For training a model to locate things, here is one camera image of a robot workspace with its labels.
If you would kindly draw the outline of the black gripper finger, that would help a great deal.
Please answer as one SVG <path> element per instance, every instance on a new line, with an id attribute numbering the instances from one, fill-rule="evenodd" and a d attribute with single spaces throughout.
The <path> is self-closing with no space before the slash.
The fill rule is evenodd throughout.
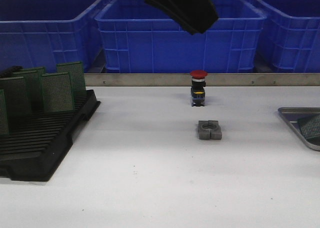
<path id="1" fill-rule="evenodd" d="M 191 10 L 195 15 L 195 27 L 199 30 L 197 34 L 205 33 L 218 20 L 217 11 L 211 0 L 192 0 Z"/>
<path id="2" fill-rule="evenodd" d="M 192 0 L 144 0 L 144 2 L 167 14 L 188 33 L 194 35 L 200 32 L 195 25 Z"/>

